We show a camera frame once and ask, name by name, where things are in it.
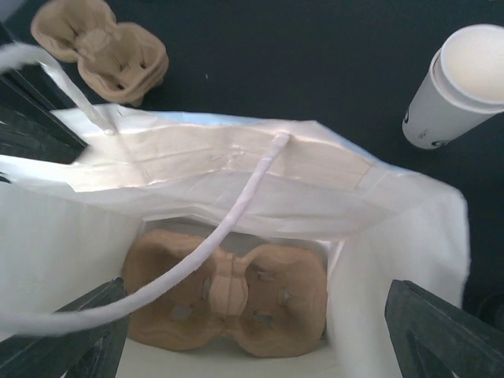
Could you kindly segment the single cardboard cup carrier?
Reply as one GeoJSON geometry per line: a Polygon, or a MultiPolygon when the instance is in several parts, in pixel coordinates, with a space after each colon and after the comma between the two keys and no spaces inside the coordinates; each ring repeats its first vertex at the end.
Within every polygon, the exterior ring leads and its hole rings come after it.
{"type": "Polygon", "coordinates": [[[242,257],[217,248],[187,278],[134,311],[128,334],[172,351],[225,335],[259,358],[298,357],[323,335],[326,279],[321,257],[305,248],[262,244],[242,257]]]}

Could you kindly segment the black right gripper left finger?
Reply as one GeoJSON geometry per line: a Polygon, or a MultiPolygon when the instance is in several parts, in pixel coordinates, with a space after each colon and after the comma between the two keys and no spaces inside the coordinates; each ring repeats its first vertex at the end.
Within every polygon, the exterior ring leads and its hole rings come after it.
{"type": "Polygon", "coordinates": [[[129,317],[55,337],[13,335],[1,342],[2,377],[115,377],[129,317]]]}

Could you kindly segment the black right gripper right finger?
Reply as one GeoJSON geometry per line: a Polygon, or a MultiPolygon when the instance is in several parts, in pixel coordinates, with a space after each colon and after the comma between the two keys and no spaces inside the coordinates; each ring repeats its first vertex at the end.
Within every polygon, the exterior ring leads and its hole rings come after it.
{"type": "Polygon", "coordinates": [[[404,377],[502,377],[503,332],[407,280],[384,310],[404,377]]]}

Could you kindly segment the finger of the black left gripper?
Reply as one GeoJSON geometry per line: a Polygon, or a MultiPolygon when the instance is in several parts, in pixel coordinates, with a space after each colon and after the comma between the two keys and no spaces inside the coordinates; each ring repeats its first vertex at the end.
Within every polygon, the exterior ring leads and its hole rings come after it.
{"type": "Polygon", "coordinates": [[[71,165],[88,144],[50,111],[54,105],[19,69],[1,74],[1,155],[71,165]]]}

